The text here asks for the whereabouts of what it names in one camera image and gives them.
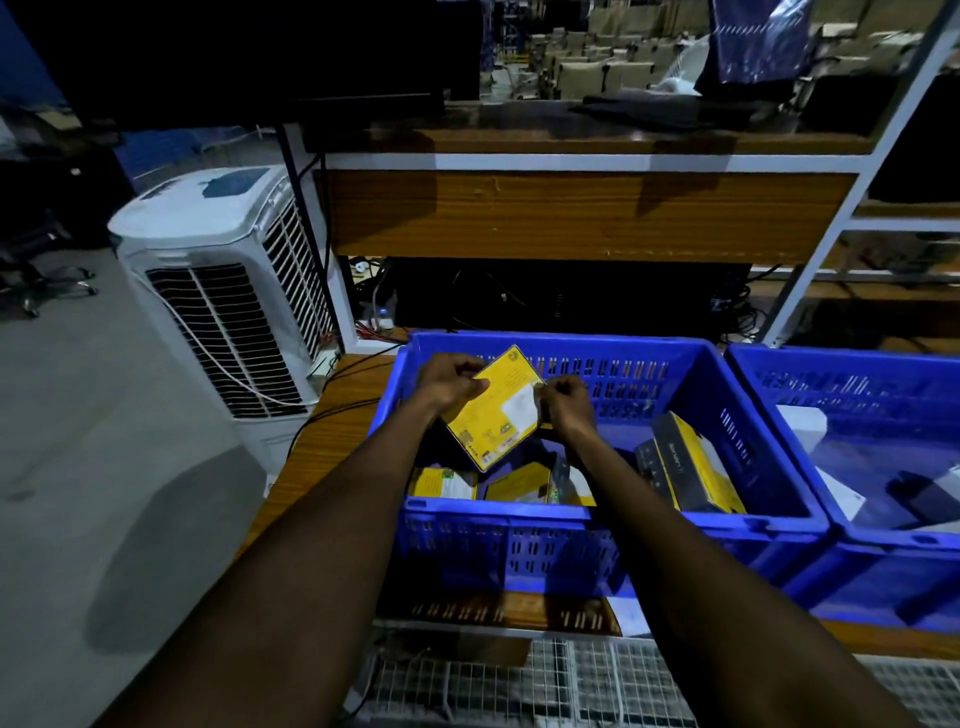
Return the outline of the person's right hand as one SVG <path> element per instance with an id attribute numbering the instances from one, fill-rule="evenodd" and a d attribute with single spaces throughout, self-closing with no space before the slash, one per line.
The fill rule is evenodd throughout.
<path id="1" fill-rule="evenodd" d="M 578 375 L 564 374 L 537 384 L 534 399 L 546 439 L 573 449 L 599 439 L 590 389 Z"/>

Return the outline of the person's left hand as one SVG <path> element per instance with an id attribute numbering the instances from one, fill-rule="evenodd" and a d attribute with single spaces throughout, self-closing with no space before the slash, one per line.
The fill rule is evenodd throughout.
<path id="1" fill-rule="evenodd" d="M 413 401 L 435 418 L 458 411 L 476 397 L 458 397 L 458 378 L 477 378 L 482 359 L 464 353 L 436 353 L 417 375 Z"/>

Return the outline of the person's left forearm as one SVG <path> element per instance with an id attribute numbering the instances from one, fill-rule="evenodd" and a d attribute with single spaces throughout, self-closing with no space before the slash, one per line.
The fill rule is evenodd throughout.
<path id="1" fill-rule="evenodd" d="M 324 728 L 374 618 L 402 500 L 448 405 L 418 391 L 272 523 L 91 728 Z"/>

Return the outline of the person's right forearm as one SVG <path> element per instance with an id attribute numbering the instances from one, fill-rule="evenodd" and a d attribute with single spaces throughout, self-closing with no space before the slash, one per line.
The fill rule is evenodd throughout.
<path id="1" fill-rule="evenodd" d="M 572 450 L 702 728 L 922 728 L 819 621 L 667 505 L 600 436 Z"/>

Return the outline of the blue plastic crate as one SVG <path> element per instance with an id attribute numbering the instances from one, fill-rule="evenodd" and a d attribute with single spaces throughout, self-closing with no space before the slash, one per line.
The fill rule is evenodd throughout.
<path id="1" fill-rule="evenodd" d="M 704 341 L 549 336 L 517 339 L 534 370 L 578 376 L 570 396 L 590 404 L 560 444 L 594 491 L 596 506 L 490 504 L 403 496 L 390 574 L 436 591 L 528 592 L 578 599 L 630 597 L 642 584 L 624 555 L 645 538 L 663 547 L 687 525 L 774 588 L 812 563 L 828 518 L 753 400 Z M 746 513 L 678 511 L 642 481 L 633 448 L 654 419 L 677 413 L 714 445 Z"/>
<path id="2" fill-rule="evenodd" d="M 960 636 L 960 356 L 731 345 L 831 521 L 792 578 L 819 619 Z"/>

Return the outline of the black and yellow product box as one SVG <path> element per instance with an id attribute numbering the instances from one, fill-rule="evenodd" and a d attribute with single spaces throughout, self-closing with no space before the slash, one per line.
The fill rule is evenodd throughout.
<path id="1" fill-rule="evenodd" d="M 678 512 L 747 514 L 714 445 L 674 412 L 654 418 L 634 455 L 642 477 Z"/>

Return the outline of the wooden shelf board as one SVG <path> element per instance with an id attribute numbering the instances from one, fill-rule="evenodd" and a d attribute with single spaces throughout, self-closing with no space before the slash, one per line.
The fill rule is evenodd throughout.
<path id="1" fill-rule="evenodd" d="M 799 263 L 873 161 L 838 134 L 376 128 L 314 173 L 344 256 Z"/>

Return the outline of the white air cooler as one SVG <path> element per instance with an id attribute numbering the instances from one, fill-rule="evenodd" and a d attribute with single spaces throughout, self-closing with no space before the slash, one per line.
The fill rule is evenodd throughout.
<path id="1" fill-rule="evenodd" d="M 283 165 L 201 169 L 109 219 L 138 303 L 219 407 L 270 489 L 338 344 L 324 276 Z"/>

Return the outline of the group of beige chairs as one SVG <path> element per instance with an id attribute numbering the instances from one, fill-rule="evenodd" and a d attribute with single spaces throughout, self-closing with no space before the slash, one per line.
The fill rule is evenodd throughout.
<path id="1" fill-rule="evenodd" d="M 518 0 L 525 60 L 516 99 L 582 101 L 620 91 L 696 94 L 710 54 L 709 0 Z"/>

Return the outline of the blue plastic bag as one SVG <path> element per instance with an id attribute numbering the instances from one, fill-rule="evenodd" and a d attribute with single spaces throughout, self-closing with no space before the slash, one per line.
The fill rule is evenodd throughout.
<path id="1" fill-rule="evenodd" d="M 795 80 L 807 66 L 813 0 L 709 0 L 720 84 Z"/>

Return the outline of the black office chair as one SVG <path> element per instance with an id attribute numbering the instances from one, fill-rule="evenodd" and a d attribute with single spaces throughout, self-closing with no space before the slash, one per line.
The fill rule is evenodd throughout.
<path id="1" fill-rule="evenodd" d="M 73 295 L 93 297 L 100 293 L 92 283 L 96 273 L 67 264 L 46 273 L 35 259 L 69 247 L 72 239 L 54 218 L 36 224 L 0 222 L 0 309 L 16 305 L 27 319 L 40 317 L 41 304 Z"/>

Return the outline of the white metal rack frame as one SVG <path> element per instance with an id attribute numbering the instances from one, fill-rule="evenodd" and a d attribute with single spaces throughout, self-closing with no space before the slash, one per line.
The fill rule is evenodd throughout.
<path id="1" fill-rule="evenodd" d="M 285 129 L 342 342 L 420 330 L 772 340 L 928 91 L 960 91 L 960 0 L 441 3 L 397 51 L 351 30 L 315 71 L 443 72 L 406 119 Z M 722 32 L 714 38 L 716 31 Z"/>

